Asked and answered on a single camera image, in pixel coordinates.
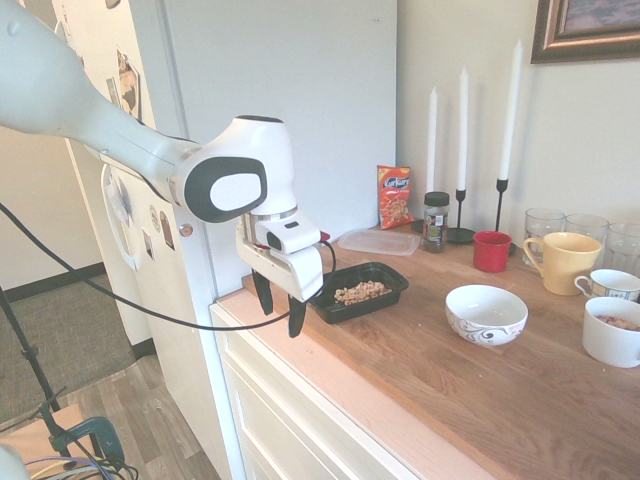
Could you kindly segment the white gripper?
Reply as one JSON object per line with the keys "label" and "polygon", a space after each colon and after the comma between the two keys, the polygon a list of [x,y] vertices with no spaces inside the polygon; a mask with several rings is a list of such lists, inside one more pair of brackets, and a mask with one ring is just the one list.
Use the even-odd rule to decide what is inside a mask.
{"label": "white gripper", "polygon": [[283,218],[242,215],[236,230],[239,257],[252,269],[256,294],[263,313],[273,313],[270,282],[287,292],[288,334],[302,330],[306,300],[323,285],[323,265],[315,245],[320,230],[304,215]]}

